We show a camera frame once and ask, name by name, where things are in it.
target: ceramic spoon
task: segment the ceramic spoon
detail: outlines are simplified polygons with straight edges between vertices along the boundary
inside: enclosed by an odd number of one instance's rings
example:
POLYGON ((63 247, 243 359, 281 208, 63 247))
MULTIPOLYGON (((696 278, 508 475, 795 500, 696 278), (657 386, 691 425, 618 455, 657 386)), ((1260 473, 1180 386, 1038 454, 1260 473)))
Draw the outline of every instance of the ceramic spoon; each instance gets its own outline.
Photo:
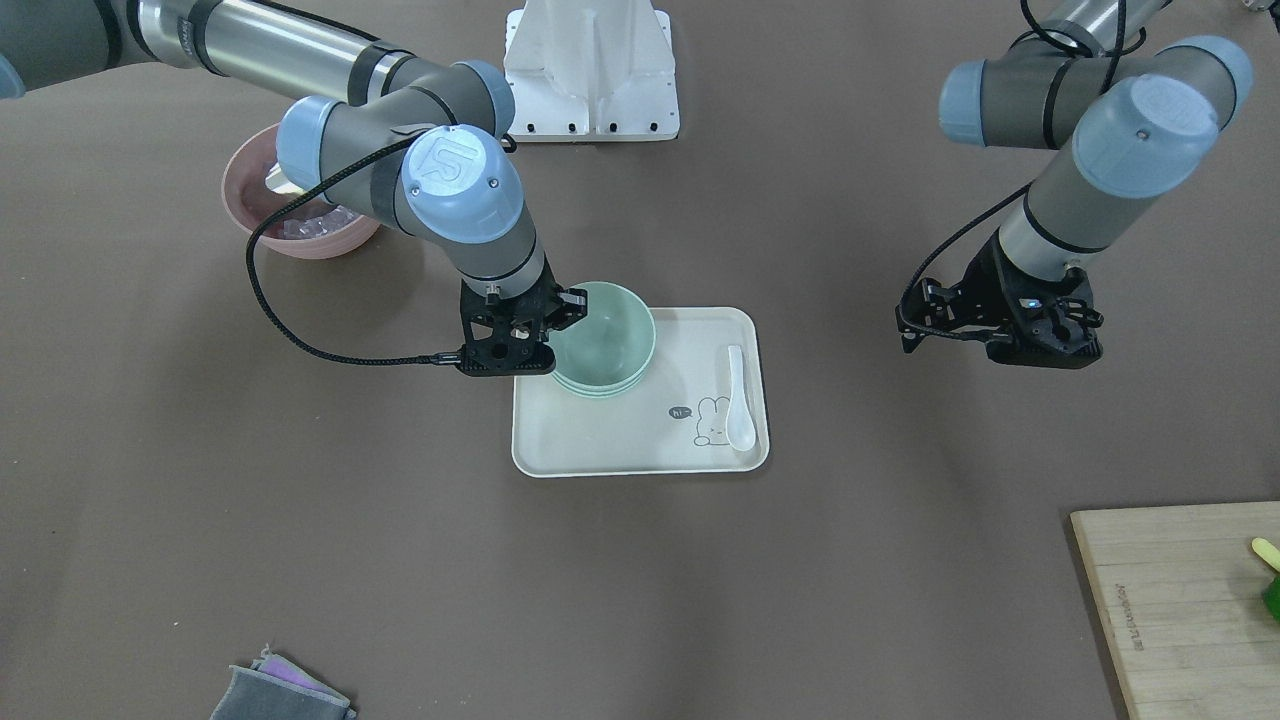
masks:
POLYGON ((724 434, 728 443, 739 452, 755 447, 755 421, 746 407, 746 386, 742 383, 742 348, 728 346, 728 419, 724 421, 724 434))

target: green bowl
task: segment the green bowl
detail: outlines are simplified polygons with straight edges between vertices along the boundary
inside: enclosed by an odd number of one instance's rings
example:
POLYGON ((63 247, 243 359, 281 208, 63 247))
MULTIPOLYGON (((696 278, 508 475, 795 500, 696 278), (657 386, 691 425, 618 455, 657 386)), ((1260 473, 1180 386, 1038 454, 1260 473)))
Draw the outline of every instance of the green bowl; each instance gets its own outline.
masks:
POLYGON ((582 397, 613 397, 640 382, 658 340, 649 306, 630 290, 607 282, 586 291, 586 318, 547 341, 556 351, 552 377, 582 397))

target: wooden cutting board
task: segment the wooden cutting board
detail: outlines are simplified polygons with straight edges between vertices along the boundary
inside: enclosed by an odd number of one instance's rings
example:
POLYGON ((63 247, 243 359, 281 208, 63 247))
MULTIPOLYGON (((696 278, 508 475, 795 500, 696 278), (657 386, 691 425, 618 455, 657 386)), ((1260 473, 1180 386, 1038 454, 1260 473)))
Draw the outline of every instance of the wooden cutting board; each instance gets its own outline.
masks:
POLYGON ((1087 510, 1071 525, 1133 720, 1280 719, 1280 502, 1087 510))

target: light blue joint cap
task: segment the light blue joint cap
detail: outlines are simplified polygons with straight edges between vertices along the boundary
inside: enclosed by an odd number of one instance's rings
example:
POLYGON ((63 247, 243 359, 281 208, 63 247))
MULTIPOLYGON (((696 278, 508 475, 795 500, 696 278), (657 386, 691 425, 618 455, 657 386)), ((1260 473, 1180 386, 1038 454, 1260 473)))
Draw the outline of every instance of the light blue joint cap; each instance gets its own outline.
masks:
POLYGON ((1216 35, 1197 35, 1185 40, 1179 40, 1169 47, 1165 47, 1165 50, 1171 47, 1198 47, 1217 58, 1219 61, 1226 67, 1226 72, 1231 74, 1231 82, 1235 83, 1235 109, 1231 111, 1231 117, 1226 120, 1228 124, 1231 124, 1231 120, 1234 120, 1235 115, 1240 111, 1240 105, 1244 105, 1244 99, 1248 97, 1249 92, 1253 90, 1253 63, 1249 61, 1249 55, 1239 45, 1225 37, 1217 37, 1216 35))
POLYGON ((506 135, 511 129, 511 123, 516 122, 516 95, 511 92, 507 76, 484 60, 462 60, 454 65, 471 68, 484 81, 485 87, 489 88, 489 97, 493 99, 493 136, 506 135))
POLYGON ((525 188, 502 145, 474 126, 433 128, 404 154, 404 197, 440 237, 483 245, 507 234, 525 208, 525 188))
POLYGON ((986 60, 956 65, 942 86, 938 124, 952 142, 987 146, 982 136, 982 73, 986 67, 986 60))
POLYGON ((15 100, 26 94, 27 86, 22 82, 17 68, 0 54, 0 100, 15 100))
POLYGON ((1156 197, 1178 187, 1217 140, 1217 113, 1185 82, 1126 78, 1097 100, 1071 136, 1080 174, 1107 195, 1156 197))
POLYGON ((293 104, 275 131, 275 160, 289 182, 311 190, 320 184, 320 142, 324 124, 338 104, 332 97, 312 95, 293 104))

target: black cable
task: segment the black cable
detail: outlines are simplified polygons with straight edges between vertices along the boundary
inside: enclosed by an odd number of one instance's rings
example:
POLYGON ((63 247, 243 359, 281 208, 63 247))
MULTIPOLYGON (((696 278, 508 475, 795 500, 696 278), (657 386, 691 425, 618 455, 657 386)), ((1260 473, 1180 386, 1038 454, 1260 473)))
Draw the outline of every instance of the black cable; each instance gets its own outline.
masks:
POLYGON ((1016 45, 1018 45, 1019 42, 1021 42, 1021 41, 1024 41, 1024 40, 1027 40, 1028 37, 1038 37, 1038 36, 1036 35, 1036 31, 1034 31, 1034 29, 1029 29, 1029 31, 1027 31, 1027 32, 1024 32, 1024 33, 1019 35, 1018 37, 1015 37, 1015 38, 1014 38, 1014 41, 1009 44, 1009 47, 1010 47, 1010 50, 1011 50, 1011 49, 1012 49, 1014 46, 1016 46, 1016 45))
POLYGON ((1129 19, 1129 4, 1125 0, 1120 0, 1116 5, 1116 44, 1111 50, 1111 61, 1107 63, 1107 77, 1102 78, 1102 88, 1098 90, 1098 95, 1105 94, 1111 90, 1111 82, 1116 78, 1116 68, 1120 67, 1120 56, 1124 55, 1124 36, 1125 36, 1125 23, 1129 19))
POLYGON ((1051 46, 1061 50, 1062 53, 1066 53, 1068 56, 1070 56, 1070 58, 1092 58, 1093 56, 1093 51, 1089 50, 1088 47, 1083 46, 1083 45, 1071 46, 1071 45, 1068 45, 1068 44, 1062 42, 1061 40, 1057 40, 1056 37, 1051 36, 1039 24, 1039 20, 1036 19, 1036 15, 1032 14, 1032 8, 1028 4, 1028 0, 1021 0, 1021 8, 1023 8, 1023 18, 1027 20, 1027 26, 1032 28, 1032 32, 1036 33, 1036 37, 1043 40, 1044 42, 1048 42, 1051 46))
POLYGON ((356 160, 355 163, 329 176, 320 184, 306 191, 298 199, 291 201, 284 208, 280 208, 275 213, 268 215, 265 220, 262 220, 256 228, 253 228, 253 233, 250 234, 248 237, 248 245, 244 247, 244 266, 248 270, 248 282, 253 286, 253 297, 257 299, 259 306, 262 307, 262 313, 265 313, 266 318, 271 320, 271 324, 275 325, 275 329, 280 331, 280 333, 283 333, 284 337, 289 338, 289 342, 310 352, 311 355, 320 357, 321 360, 329 360, 330 363, 344 363, 347 365, 374 365, 374 366, 457 365, 458 361, 461 360, 457 352, 436 352, 435 355, 415 355, 410 357, 351 357, 347 355, 337 355, 333 352, 326 352, 324 350, 307 345, 302 338, 293 334, 293 331, 291 331, 284 325, 284 322, 280 320, 280 316, 275 314, 275 310, 271 310, 271 305, 266 301, 266 295, 262 293, 262 283, 259 282, 257 279, 257 265, 253 263, 253 250, 257 249, 257 241, 259 238, 262 237, 262 233, 265 233, 268 228, 280 222, 280 219, 288 215, 289 213, 306 205, 311 200, 315 200, 316 197, 320 196, 321 192, 329 190, 330 187, 338 184, 339 182, 358 173, 361 169, 376 163, 378 160, 381 160, 388 155, 404 150, 406 147, 412 145, 415 140, 417 140, 416 136, 402 140, 393 145, 388 145, 387 147, 370 152, 369 155, 365 155, 360 160, 356 160))
POLYGON ((929 269, 929 265, 932 265, 933 261, 938 259, 938 255, 942 255, 943 252, 946 252, 947 249, 951 247, 952 245, 955 245, 955 242, 957 240, 960 240, 961 237, 969 234, 969 232, 972 232, 975 227, 978 227, 982 223, 986 223, 987 220, 989 220, 992 215, 995 215, 996 213, 998 213, 998 211, 1004 210, 1005 208, 1007 208, 1012 201, 1018 200, 1023 195, 1027 195, 1027 191, 1029 191, 1030 188, 1032 188, 1032 183, 1027 183, 1023 187, 1018 188, 1018 191, 1015 191, 1009 197, 1006 197, 1006 199, 1001 200, 1000 202, 995 204, 993 206, 991 206, 991 209, 988 209, 986 213, 983 213, 983 214, 978 215, 977 218, 969 220, 969 223, 965 224, 965 227, 957 229, 955 232, 955 234, 952 234, 951 237, 948 237, 945 241, 942 241, 942 245, 940 245, 937 249, 934 249, 933 252, 929 252, 929 256, 925 258, 923 263, 920 263, 919 268, 915 269, 915 274, 911 275, 911 281, 906 283, 906 290, 902 291, 902 299, 899 300, 899 302, 897 302, 899 315, 902 316, 902 324, 905 324, 906 327, 911 328, 913 331, 916 331, 916 332, 920 332, 920 333, 924 333, 924 334, 932 334, 932 336, 937 336, 937 337, 943 337, 943 338, 947 338, 947 340, 982 340, 982 341, 984 341, 984 340, 988 340, 991 337, 991 333, 987 332, 987 331, 952 333, 952 332, 940 331, 937 328, 929 328, 929 327, 925 327, 925 325, 920 325, 920 324, 913 323, 911 320, 906 319, 906 304, 908 304, 908 301, 911 297, 911 292, 915 291, 915 283, 920 282, 920 278, 924 277, 924 270, 929 269))
POLYGON ((1121 56, 1124 56, 1124 55, 1129 55, 1129 54, 1132 54, 1132 53, 1133 53, 1134 50, 1137 50, 1137 49, 1142 47, 1142 46, 1143 46, 1143 45, 1146 45, 1146 44, 1147 44, 1147 28, 1144 28, 1144 27, 1140 27, 1140 28, 1138 28, 1138 40, 1137 40, 1137 41, 1135 41, 1135 42, 1134 42, 1133 45, 1130 45, 1129 47, 1125 47, 1125 49, 1124 49, 1124 53, 1120 53, 1120 55, 1121 55, 1121 56))

